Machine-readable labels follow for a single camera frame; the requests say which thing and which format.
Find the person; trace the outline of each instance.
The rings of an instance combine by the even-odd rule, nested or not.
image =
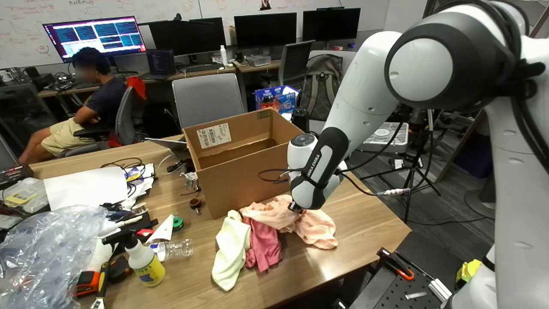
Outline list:
[[[74,116],[35,132],[19,156],[21,164],[52,159],[64,151],[95,142],[91,137],[78,137],[74,132],[88,127],[115,128],[115,116],[126,92],[126,80],[110,72],[108,58],[96,48],[83,48],[72,56],[72,67],[100,84]]]

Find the cardboard box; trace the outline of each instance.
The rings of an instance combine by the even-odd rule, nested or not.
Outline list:
[[[213,218],[289,192],[261,171],[287,168],[289,140],[302,130],[275,110],[258,110],[184,128],[187,147]],[[263,173],[277,178],[280,171]]]

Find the monitor screen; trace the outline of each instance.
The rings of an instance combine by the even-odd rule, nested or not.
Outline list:
[[[43,24],[50,41],[64,61],[84,46],[105,55],[139,53],[145,43],[136,17],[88,19]]]
[[[354,39],[359,19],[361,8],[306,10],[302,39]]]
[[[158,49],[174,49],[174,55],[206,53],[225,44],[223,20],[165,20],[150,24]]]
[[[235,15],[239,46],[295,43],[295,13]]]

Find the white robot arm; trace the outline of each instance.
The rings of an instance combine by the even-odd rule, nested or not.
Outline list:
[[[488,271],[453,305],[549,307],[549,39],[525,32],[527,19],[513,5],[476,1],[448,7],[405,32],[373,34],[347,70],[319,137],[299,135],[289,147],[295,207],[325,204],[342,182],[340,161],[398,101],[436,110],[486,106],[498,276]]]

